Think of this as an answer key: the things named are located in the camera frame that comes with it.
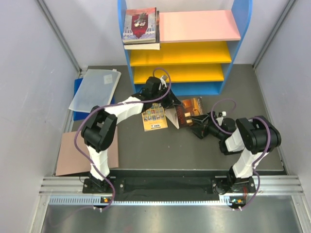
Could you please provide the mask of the black red-lettered glossy book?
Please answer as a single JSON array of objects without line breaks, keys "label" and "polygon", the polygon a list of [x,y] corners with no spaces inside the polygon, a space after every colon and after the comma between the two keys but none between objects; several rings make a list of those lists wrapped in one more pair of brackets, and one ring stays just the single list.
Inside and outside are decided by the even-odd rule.
[{"label": "black red-lettered glossy book", "polygon": [[182,100],[180,104],[174,104],[165,111],[166,118],[177,128],[191,126],[193,121],[191,117],[200,116],[204,113],[202,98]]}]

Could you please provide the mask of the yellow Shakespeare paperback book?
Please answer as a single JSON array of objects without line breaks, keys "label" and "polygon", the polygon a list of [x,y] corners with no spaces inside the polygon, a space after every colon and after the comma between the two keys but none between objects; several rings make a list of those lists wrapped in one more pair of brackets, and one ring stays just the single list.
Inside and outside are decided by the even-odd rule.
[{"label": "yellow Shakespeare paperback book", "polygon": [[141,115],[145,132],[168,127],[164,108],[160,103],[154,103],[151,108],[144,111]]}]

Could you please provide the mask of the dark Tale of Two Cities book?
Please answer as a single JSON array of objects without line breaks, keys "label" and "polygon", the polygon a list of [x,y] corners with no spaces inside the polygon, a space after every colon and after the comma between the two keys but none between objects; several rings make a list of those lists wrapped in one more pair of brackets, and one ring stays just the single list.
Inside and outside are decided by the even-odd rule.
[{"label": "dark Tale of Two Cities book", "polygon": [[159,50],[160,49],[160,29],[159,11],[156,10],[156,42],[146,44],[124,44],[126,50]]}]

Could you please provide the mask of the black Storey Treehouse book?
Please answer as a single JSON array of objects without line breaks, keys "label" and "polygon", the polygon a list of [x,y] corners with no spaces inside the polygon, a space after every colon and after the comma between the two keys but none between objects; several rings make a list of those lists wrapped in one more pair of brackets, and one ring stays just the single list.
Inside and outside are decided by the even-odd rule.
[{"label": "black Storey Treehouse book", "polygon": [[144,37],[144,38],[125,38],[122,40],[124,44],[146,44],[155,43],[155,37]]}]

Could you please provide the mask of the purple red illustrated book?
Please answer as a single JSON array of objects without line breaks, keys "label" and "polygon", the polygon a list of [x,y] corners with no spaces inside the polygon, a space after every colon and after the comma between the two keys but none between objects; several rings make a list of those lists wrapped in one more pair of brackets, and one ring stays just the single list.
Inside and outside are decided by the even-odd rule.
[{"label": "purple red illustrated book", "polygon": [[126,10],[122,39],[156,38],[156,7]]}]

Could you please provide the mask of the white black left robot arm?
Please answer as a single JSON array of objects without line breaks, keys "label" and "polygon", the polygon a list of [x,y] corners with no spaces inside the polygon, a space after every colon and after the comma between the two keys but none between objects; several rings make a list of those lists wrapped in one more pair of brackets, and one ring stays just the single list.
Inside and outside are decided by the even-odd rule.
[{"label": "white black left robot arm", "polygon": [[169,75],[160,78],[151,76],[139,92],[123,102],[93,107],[80,131],[88,150],[86,157],[91,164],[89,178],[84,183],[87,193],[104,193],[112,186],[107,178],[110,173],[108,148],[114,140],[116,126],[131,116],[149,110],[153,104],[160,104],[167,109],[180,103],[172,92],[171,85]]}]

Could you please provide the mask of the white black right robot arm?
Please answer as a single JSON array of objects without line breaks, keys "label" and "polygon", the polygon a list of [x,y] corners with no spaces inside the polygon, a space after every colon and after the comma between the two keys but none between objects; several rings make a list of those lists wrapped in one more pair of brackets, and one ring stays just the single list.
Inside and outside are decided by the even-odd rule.
[{"label": "white black right robot arm", "polygon": [[234,120],[224,113],[192,116],[190,130],[200,139],[212,135],[219,139],[224,155],[239,154],[225,178],[212,179],[214,192],[226,194],[253,190],[252,176],[260,161],[281,145],[281,134],[265,117]]}]

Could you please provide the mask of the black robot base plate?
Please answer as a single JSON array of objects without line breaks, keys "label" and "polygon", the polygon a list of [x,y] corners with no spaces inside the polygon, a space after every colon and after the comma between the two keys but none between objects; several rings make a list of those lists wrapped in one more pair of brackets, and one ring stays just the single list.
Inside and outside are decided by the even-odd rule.
[{"label": "black robot base plate", "polygon": [[[112,186],[104,193],[91,194],[112,194],[115,190],[115,200],[119,201],[217,200],[220,194],[214,192],[212,179],[225,178],[227,173],[226,170],[113,169],[107,177]],[[255,192],[254,181],[252,187],[250,192],[226,194],[233,193],[244,198]],[[84,184],[82,192],[90,194]]]}]

